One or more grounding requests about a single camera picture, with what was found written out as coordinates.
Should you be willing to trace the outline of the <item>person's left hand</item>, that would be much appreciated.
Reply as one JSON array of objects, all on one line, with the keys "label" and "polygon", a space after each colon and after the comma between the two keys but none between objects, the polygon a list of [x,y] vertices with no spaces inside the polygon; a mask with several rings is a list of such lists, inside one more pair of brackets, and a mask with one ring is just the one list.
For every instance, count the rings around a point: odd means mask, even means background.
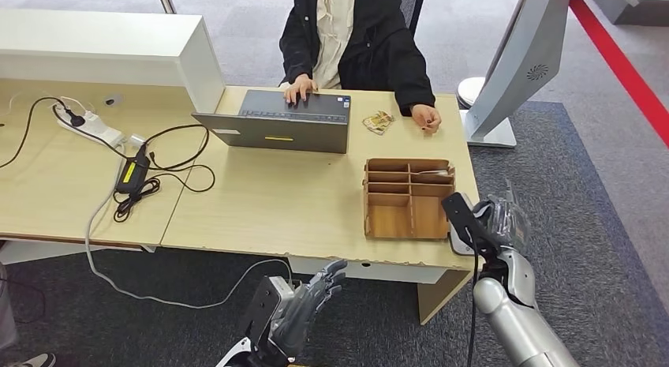
[{"label": "person's left hand", "polygon": [[431,106],[416,104],[410,109],[411,117],[425,133],[436,133],[442,119],[440,113]]}]

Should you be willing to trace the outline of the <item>person's right hand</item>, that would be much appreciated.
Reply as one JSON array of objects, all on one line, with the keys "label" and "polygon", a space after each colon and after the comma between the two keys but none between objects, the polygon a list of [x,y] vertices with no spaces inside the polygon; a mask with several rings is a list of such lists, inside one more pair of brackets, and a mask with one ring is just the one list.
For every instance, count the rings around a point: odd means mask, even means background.
[{"label": "person's right hand", "polygon": [[284,90],[284,100],[289,105],[306,102],[310,93],[318,92],[316,82],[308,75],[301,74]]}]

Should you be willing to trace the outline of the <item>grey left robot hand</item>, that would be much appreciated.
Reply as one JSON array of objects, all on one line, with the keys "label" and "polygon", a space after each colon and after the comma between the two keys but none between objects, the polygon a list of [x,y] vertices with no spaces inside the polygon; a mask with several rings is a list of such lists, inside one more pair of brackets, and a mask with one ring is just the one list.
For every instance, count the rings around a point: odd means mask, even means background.
[{"label": "grey left robot hand", "polygon": [[304,349],[315,315],[342,290],[347,265],[347,260],[334,260],[296,289],[286,315],[271,333],[271,341],[286,358],[295,358]]}]

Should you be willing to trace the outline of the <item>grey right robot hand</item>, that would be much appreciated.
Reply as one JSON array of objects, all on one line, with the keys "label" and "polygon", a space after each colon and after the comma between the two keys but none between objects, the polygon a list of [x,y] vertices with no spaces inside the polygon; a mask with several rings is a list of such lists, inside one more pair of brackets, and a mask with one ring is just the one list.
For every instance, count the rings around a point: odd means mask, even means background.
[{"label": "grey right robot hand", "polygon": [[490,194],[473,207],[474,217],[500,244],[523,252],[530,241],[529,217],[518,203],[511,181],[501,196]]}]

